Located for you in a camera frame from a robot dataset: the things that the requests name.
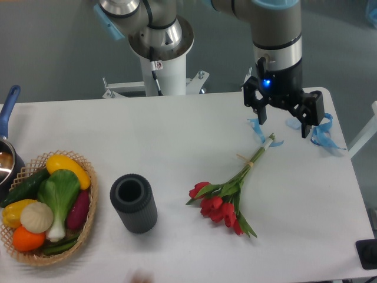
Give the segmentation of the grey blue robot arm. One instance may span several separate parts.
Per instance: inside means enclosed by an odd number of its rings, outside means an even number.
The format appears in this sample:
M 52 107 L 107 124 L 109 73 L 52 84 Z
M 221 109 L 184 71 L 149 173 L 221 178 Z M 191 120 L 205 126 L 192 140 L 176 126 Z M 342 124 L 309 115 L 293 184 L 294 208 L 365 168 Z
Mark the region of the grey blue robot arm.
M 263 124 L 266 106 L 288 111 L 302 137 L 325 115 L 320 91 L 302 88 L 302 27 L 299 1 L 210 1 L 212 9 L 251 27 L 256 75 L 243 84 L 245 106 Z M 114 39 L 126 38 L 138 55 L 148 96 L 186 93 L 186 55 L 191 25 L 176 1 L 97 1 L 94 12 Z

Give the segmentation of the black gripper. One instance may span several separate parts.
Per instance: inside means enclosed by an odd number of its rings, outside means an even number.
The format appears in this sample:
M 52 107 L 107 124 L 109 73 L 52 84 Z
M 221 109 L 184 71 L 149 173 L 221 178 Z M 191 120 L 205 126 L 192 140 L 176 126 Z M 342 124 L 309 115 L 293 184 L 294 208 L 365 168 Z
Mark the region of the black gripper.
M 301 135 L 306 138 L 312 126 L 325 116 L 321 91 L 304 92 L 302 62 L 278 71 L 267 69 L 266 60 L 256 63 L 257 76 L 243 85 L 244 105 L 257 115 L 260 125 L 267 120 L 266 105 L 288 111 L 301 122 Z

